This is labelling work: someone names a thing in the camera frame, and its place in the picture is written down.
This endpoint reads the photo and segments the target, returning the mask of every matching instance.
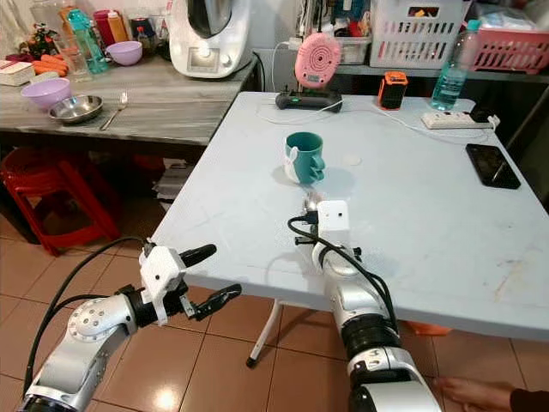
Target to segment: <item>pink basket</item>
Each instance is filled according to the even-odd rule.
[[[549,64],[549,32],[479,30],[472,70],[514,70],[535,75]]]

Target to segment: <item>tiled floor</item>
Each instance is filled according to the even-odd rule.
[[[126,233],[150,235],[162,216],[157,205],[136,202]],[[0,216],[0,411],[14,410],[35,331],[57,285],[97,245],[49,256],[28,245]],[[66,296],[112,294],[139,284],[137,249],[119,247],[80,273]],[[193,300],[211,291],[192,288]],[[331,314],[284,307],[254,370],[245,366],[271,300],[243,296],[211,319],[179,316],[167,327],[139,331],[112,357],[87,412],[333,412],[347,410],[345,351]],[[52,322],[42,341],[38,368],[64,333],[70,309]],[[405,325],[404,345],[431,383],[439,375],[507,381],[549,390],[549,344],[454,331],[418,337]],[[446,412],[461,409],[435,393]]]

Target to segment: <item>carrot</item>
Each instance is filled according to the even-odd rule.
[[[53,63],[50,63],[50,62],[42,62],[41,60],[35,60],[33,62],[33,64],[38,65],[40,67],[46,67],[46,68],[51,69],[51,70],[59,70],[59,71],[64,72],[65,75],[67,74],[67,70],[61,64],[53,64]]]
[[[67,66],[67,64],[64,61],[61,61],[57,58],[54,58],[54,57],[50,56],[49,54],[43,54],[42,57],[40,58],[40,60],[42,62],[47,62],[47,63],[51,63],[51,64],[59,64],[59,65],[64,67],[65,71],[67,71],[67,69],[69,67],[69,66]]]
[[[46,71],[56,71],[61,77],[65,77],[67,75],[67,72],[65,70],[60,70],[55,67],[46,66],[44,65],[44,62],[40,62],[39,60],[33,61],[33,67],[34,67],[34,73],[36,73],[37,75],[45,73]]]
[[[47,69],[46,67],[34,66],[34,74],[35,75],[41,75],[42,73],[46,73],[48,71],[55,71],[55,70]]]

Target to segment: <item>fork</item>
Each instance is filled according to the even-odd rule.
[[[114,120],[114,118],[115,118],[123,109],[125,109],[127,106],[128,106],[128,90],[124,90],[124,91],[120,94],[120,101],[118,102],[118,108],[117,108],[117,110],[108,118],[108,120],[107,120],[106,122],[104,122],[104,123],[101,125],[100,130],[107,130],[107,128],[111,125],[112,120]]]

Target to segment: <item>purple bowl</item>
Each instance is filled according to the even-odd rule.
[[[118,64],[131,66],[136,64],[143,55],[143,46],[138,41],[120,41],[114,45],[109,45],[106,52]]]
[[[70,81],[58,78],[34,83],[22,89],[21,96],[32,100],[40,108],[47,109],[71,96]]]

